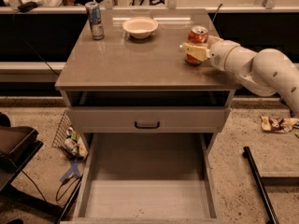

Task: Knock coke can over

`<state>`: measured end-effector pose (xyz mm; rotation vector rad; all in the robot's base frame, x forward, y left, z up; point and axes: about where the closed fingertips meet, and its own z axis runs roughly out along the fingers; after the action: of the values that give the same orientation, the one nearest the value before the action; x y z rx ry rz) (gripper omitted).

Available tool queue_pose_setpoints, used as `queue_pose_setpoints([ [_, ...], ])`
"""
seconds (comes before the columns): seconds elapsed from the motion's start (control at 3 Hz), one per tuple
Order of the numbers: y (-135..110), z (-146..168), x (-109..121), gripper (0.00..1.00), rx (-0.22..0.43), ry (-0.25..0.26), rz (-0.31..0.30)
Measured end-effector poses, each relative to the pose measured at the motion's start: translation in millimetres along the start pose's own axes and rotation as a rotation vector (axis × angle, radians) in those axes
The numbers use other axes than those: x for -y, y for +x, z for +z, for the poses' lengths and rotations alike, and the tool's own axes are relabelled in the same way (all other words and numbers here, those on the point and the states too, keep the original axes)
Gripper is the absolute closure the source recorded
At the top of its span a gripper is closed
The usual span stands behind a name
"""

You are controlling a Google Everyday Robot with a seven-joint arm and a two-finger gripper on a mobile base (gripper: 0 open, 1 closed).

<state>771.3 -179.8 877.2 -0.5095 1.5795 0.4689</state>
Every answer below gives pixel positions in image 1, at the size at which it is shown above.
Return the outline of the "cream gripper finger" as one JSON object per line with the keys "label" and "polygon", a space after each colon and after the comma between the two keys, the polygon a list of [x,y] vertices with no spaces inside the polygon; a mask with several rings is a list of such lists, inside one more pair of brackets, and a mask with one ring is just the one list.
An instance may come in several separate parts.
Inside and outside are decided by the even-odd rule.
{"label": "cream gripper finger", "polygon": [[209,47],[211,47],[213,44],[215,44],[215,43],[217,43],[217,42],[219,42],[219,41],[221,41],[221,38],[220,38],[220,37],[218,37],[218,36],[214,36],[214,35],[209,35],[209,36],[208,36],[208,39],[207,39],[207,45],[208,45]]}
{"label": "cream gripper finger", "polygon": [[186,54],[201,62],[210,58],[209,48],[205,44],[183,43],[181,48]]}

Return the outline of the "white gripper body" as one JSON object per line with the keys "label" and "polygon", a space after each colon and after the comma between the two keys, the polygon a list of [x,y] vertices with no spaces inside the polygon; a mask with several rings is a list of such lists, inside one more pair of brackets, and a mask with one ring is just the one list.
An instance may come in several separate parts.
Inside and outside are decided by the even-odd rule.
{"label": "white gripper body", "polygon": [[235,49],[238,43],[230,40],[221,40],[214,43],[209,50],[210,64],[224,72],[234,72],[238,67],[236,64]]}

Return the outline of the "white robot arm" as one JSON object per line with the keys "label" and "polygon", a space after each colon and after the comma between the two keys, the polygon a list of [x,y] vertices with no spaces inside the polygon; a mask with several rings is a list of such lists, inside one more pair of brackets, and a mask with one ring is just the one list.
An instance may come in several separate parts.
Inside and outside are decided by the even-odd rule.
{"label": "white robot arm", "polygon": [[184,42],[181,49],[200,62],[229,74],[233,80],[259,96],[278,93],[299,116],[299,70],[277,49],[259,52],[211,35],[206,43]]}

